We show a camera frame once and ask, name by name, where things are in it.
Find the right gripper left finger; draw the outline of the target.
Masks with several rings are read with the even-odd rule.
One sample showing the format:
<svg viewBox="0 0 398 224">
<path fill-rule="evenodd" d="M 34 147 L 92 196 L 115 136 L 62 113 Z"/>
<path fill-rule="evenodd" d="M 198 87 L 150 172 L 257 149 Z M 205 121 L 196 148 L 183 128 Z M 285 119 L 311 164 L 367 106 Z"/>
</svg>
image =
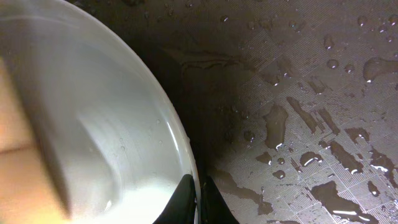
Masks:
<svg viewBox="0 0 398 224">
<path fill-rule="evenodd" d="M 194 224 L 195 199 L 193 176 L 185 174 L 154 224 Z"/>
</svg>

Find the light blue plate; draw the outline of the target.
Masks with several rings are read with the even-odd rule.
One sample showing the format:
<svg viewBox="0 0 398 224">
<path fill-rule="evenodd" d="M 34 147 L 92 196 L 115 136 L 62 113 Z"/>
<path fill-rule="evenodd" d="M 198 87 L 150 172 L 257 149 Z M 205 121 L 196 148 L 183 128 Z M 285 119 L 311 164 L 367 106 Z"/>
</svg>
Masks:
<svg viewBox="0 0 398 224">
<path fill-rule="evenodd" d="M 1 56 L 72 223 L 154 223 L 185 174 L 178 114 L 140 57 L 66 1 L 2 1 Z"/>
</svg>

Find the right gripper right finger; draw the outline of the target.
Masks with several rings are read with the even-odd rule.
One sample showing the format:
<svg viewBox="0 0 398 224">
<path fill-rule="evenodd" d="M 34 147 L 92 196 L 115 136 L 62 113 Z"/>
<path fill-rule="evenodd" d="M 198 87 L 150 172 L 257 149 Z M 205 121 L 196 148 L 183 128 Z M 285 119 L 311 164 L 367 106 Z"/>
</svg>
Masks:
<svg viewBox="0 0 398 224">
<path fill-rule="evenodd" d="M 239 224 L 210 176 L 201 188 L 202 224 Z"/>
</svg>

